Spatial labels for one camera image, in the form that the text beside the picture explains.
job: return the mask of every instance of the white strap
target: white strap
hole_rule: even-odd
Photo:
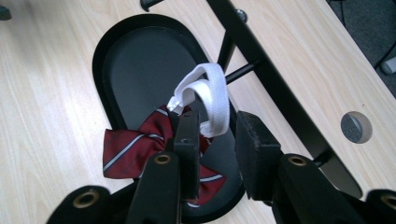
[[[207,79],[198,79],[204,73]],[[195,100],[195,92],[203,101],[208,116],[208,121],[201,123],[201,134],[214,137],[226,133],[230,122],[230,105],[224,72],[218,64],[198,64],[178,84],[167,108],[180,115],[184,106]]]

